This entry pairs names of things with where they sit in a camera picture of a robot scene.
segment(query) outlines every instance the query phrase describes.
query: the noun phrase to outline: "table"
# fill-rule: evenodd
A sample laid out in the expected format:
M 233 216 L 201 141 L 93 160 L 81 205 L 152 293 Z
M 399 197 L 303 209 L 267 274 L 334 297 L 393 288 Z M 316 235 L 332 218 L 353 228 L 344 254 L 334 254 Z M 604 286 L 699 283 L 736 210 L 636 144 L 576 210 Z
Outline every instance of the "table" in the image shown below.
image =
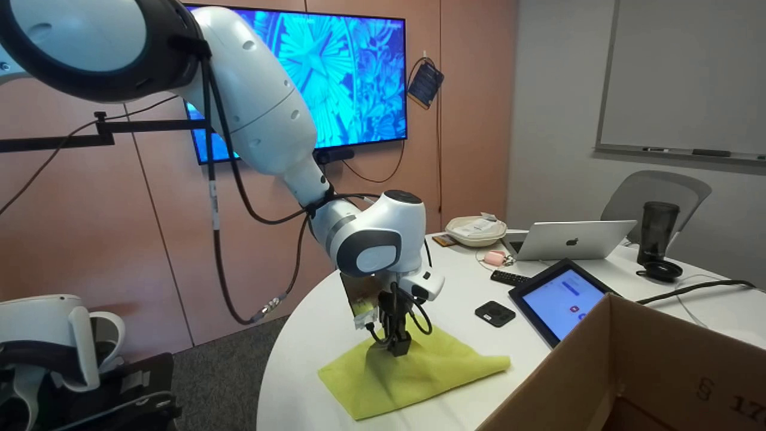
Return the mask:
M 506 286 L 488 280 L 490 271 L 475 260 L 478 251 L 462 247 L 445 248 L 432 239 L 429 239 L 429 244 L 432 269 L 445 275 L 441 297 L 426 305 L 432 326 L 446 331 L 481 355 L 506 355 L 511 362 L 510 372 L 394 414 L 353 422 L 316 374 L 320 366 L 368 337 L 365 331 L 353 327 L 334 271 L 303 297 L 275 341 L 259 394 L 259 428 L 475 428 L 547 357 L 551 347 L 510 302 Z M 634 260 L 636 247 L 618 247 L 604 260 L 581 260 L 579 265 L 627 300 L 673 290 L 673 286 L 638 277 L 638 265 Z M 533 275 L 546 265 L 547 264 L 516 260 L 506 271 Z M 686 264 L 680 265 L 683 269 L 683 275 L 675 288 L 718 277 Z M 502 327 L 478 320 L 473 308 L 488 300 L 514 308 L 518 317 Z M 688 293 L 681 302 L 664 300 L 651 306 L 766 350 L 766 295 L 761 290 L 713 288 Z

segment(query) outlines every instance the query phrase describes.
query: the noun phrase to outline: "cup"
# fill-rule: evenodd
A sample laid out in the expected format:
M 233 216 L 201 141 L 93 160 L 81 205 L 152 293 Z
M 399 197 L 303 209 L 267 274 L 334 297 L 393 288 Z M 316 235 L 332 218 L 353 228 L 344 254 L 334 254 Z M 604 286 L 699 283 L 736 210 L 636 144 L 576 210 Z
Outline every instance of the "cup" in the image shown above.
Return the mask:
M 646 201 L 640 216 L 638 264 L 662 260 L 680 209 L 668 201 Z

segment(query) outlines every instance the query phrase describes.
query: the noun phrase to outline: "black chair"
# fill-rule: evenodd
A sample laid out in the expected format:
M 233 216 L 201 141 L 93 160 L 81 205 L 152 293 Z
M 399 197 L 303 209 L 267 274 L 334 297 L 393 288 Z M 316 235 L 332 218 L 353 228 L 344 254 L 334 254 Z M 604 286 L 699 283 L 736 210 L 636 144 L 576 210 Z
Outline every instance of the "black chair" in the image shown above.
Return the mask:
M 600 221 L 636 221 L 636 228 L 627 232 L 628 242 L 640 242 L 640 214 L 646 201 L 668 201 L 680 205 L 675 218 L 675 236 L 686 228 L 693 210 L 710 197 L 710 187 L 700 180 L 662 173 L 638 169 L 621 180 L 610 201 L 604 203 Z

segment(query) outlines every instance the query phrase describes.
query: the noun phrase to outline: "silver laptop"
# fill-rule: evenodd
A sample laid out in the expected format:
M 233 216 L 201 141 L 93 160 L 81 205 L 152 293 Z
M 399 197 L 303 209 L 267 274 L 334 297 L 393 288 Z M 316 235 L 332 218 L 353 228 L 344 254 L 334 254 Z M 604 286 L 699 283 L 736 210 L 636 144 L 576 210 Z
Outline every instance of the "silver laptop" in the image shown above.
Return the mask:
M 533 223 L 514 248 L 516 260 L 603 260 L 636 221 L 546 221 Z

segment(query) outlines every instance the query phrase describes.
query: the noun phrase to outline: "smartphone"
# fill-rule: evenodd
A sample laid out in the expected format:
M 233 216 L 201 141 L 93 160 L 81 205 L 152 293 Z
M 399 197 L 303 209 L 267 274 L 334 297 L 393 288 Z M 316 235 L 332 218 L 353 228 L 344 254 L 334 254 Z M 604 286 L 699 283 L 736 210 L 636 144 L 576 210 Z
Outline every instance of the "smartphone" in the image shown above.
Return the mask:
M 475 317 L 494 327 L 511 320 L 516 314 L 497 302 L 486 302 L 475 308 Z

